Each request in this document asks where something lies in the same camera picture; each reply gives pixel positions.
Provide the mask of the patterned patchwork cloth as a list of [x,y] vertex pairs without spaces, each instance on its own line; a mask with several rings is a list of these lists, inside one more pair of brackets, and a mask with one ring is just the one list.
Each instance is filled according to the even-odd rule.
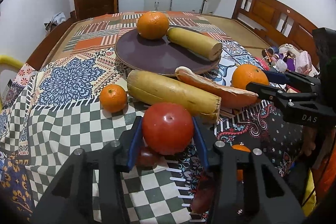
[[[1,111],[1,197],[28,222],[62,164],[77,148],[99,150],[118,139],[142,116],[146,106],[133,98],[111,114],[99,102],[108,84],[126,86],[128,68],[114,48],[53,61],[36,71],[24,65]],[[301,148],[302,128],[283,121],[269,102],[261,101],[213,127],[228,145],[260,148],[280,175],[292,166]],[[150,170],[138,167],[122,175],[125,203],[132,223],[204,222],[188,204],[202,179],[194,145],[176,161],[160,160]]]

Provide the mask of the small dark red fruit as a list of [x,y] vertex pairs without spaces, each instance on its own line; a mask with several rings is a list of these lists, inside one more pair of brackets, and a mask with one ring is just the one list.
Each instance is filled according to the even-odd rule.
[[139,149],[136,166],[142,168],[155,168],[161,156],[148,146]]

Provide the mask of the striped patchwork blanket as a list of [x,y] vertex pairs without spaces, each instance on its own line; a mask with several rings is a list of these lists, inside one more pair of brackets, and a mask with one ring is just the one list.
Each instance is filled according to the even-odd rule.
[[224,31],[204,17],[190,12],[120,12],[76,23],[65,38],[67,43],[62,52],[73,55],[112,46],[131,30],[147,39],[161,38],[171,26],[186,27],[215,40],[230,39]]

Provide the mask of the yellow foam tube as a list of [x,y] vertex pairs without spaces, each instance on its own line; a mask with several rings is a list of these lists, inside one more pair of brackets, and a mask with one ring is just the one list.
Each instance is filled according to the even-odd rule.
[[1,75],[15,77],[23,65],[23,62],[13,57],[1,55]]

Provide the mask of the dark purple plate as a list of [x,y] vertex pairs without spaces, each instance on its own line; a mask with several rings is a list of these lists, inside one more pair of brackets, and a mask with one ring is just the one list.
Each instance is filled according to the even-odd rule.
[[142,38],[135,30],[123,34],[114,50],[122,63],[132,69],[150,71],[164,76],[174,76],[177,67],[187,67],[196,74],[210,71],[219,64],[172,43],[165,35],[161,39]]

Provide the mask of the red tomato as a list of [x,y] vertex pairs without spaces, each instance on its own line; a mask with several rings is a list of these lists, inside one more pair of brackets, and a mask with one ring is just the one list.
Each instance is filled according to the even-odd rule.
[[161,155],[181,153],[191,143],[194,124],[191,114],[181,105],[169,102],[150,106],[142,118],[146,144]]

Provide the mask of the long yellow banana piece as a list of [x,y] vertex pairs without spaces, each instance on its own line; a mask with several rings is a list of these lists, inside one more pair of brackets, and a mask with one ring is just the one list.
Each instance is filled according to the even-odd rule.
[[148,105],[180,104],[191,115],[210,124],[219,119],[222,100],[219,96],[156,73],[132,70],[127,76],[127,92]]

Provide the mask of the orange on plate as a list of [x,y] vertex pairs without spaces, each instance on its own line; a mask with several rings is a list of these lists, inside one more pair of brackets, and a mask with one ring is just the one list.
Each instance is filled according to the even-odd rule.
[[148,11],[137,22],[138,34],[145,39],[161,39],[169,29],[169,20],[164,13]]

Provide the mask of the small orange mandarin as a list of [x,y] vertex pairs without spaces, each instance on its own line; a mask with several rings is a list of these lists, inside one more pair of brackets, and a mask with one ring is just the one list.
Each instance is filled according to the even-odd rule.
[[110,113],[121,111],[127,105],[127,93],[120,85],[107,85],[100,92],[100,104]]

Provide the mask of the large orange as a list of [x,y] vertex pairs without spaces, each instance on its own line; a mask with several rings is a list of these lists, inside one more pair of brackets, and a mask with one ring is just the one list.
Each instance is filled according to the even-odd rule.
[[238,66],[232,74],[231,86],[238,89],[246,89],[249,83],[269,85],[266,74],[258,67],[251,64]]

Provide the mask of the banana piece on plate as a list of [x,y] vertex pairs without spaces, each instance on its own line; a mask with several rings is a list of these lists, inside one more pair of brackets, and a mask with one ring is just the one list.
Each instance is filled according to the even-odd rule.
[[170,27],[166,36],[172,43],[182,46],[210,61],[217,60],[222,54],[222,44],[208,36],[180,27]]

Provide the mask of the wooden bed headboard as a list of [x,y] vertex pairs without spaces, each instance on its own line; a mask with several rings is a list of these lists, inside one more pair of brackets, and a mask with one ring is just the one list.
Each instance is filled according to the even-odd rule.
[[310,20],[278,0],[236,0],[232,19],[239,21],[267,43],[276,46],[291,44],[307,51],[313,65],[319,58]]

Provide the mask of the small orange under gripper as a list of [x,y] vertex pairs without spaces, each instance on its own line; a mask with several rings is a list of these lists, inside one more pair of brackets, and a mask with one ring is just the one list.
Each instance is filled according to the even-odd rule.
[[240,151],[237,157],[237,171],[236,171],[236,178],[238,182],[243,182],[247,179],[252,172],[251,163],[249,161],[249,154],[251,150],[242,145],[242,144],[235,144],[232,146],[233,149]]

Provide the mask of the pile of toys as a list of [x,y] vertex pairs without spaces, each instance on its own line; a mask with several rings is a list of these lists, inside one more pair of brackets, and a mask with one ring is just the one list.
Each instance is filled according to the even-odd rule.
[[310,54],[304,50],[298,50],[291,44],[283,44],[279,47],[272,46],[263,49],[260,63],[263,68],[275,72],[296,72],[307,76],[317,76],[318,70],[313,66]]

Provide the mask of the clothes heap in corner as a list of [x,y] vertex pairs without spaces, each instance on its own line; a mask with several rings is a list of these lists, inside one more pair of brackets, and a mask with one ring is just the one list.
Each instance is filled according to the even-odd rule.
[[45,31],[48,35],[54,28],[66,21],[66,16],[63,12],[55,14],[48,23],[45,23]]

